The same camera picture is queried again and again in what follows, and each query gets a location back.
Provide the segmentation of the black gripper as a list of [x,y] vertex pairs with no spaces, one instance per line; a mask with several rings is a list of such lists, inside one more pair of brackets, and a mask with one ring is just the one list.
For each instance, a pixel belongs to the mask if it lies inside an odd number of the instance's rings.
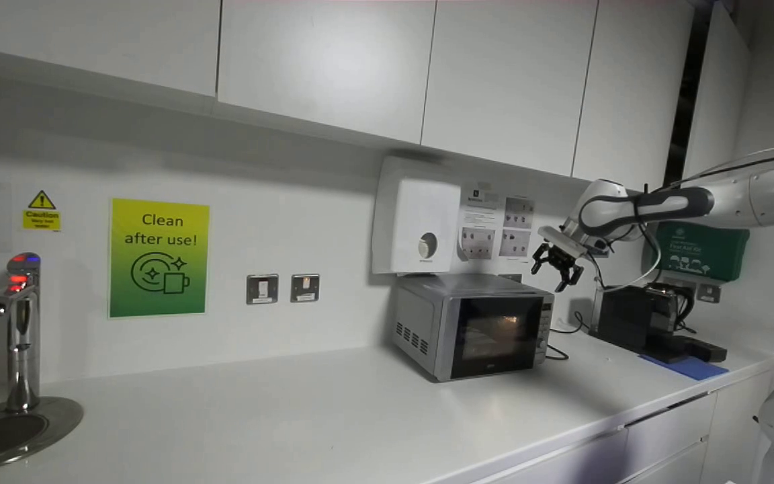
[[577,261],[569,253],[565,253],[561,247],[557,247],[550,242],[542,242],[532,253],[532,274],[538,274],[544,264],[550,264],[561,274],[557,292],[579,281],[583,266],[577,266]]

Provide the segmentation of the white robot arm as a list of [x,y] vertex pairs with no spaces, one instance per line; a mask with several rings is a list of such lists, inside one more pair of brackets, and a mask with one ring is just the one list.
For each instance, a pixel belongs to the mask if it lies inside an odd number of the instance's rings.
[[579,278],[579,258],[608,254],[614,239],[656,221],[692,221],[711,227],[774,225],[774,151],[653,190],[628,190],[617,179],[598,178],[585,184],[561,225],[539,225],[542,242],[532,253],[532,272],[550,264],[558,272],[557,289],[565,289]]

